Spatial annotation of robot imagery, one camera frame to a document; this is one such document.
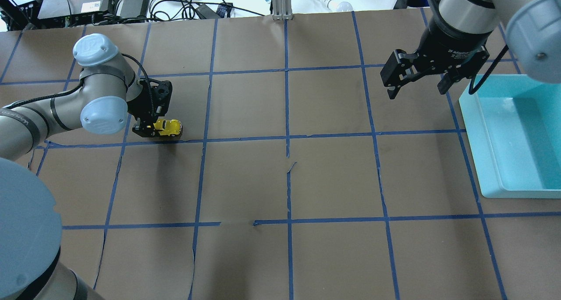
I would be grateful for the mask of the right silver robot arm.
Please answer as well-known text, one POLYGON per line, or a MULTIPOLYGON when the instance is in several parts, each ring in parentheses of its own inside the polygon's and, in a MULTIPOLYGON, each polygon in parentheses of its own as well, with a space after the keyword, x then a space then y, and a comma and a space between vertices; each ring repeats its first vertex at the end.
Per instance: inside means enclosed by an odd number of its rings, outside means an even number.
POLYGON ((560 83, 560 0, 427 0, 433 13, 419 46, 397 49, 381 69, 391 100, 405 85, 442 74, 440 94, 461 80, 479 90, 511 51, 527 76, 560 83))

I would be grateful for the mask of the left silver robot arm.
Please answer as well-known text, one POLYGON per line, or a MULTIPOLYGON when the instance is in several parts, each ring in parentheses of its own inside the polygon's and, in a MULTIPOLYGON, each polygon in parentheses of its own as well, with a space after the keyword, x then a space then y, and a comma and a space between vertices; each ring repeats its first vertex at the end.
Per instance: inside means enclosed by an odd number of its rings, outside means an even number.
POLYGON ((1 298, 102 300, 96 290, 127 138, 163 137, 172 83, 101 33, 56 81, 1 86, 1 298))

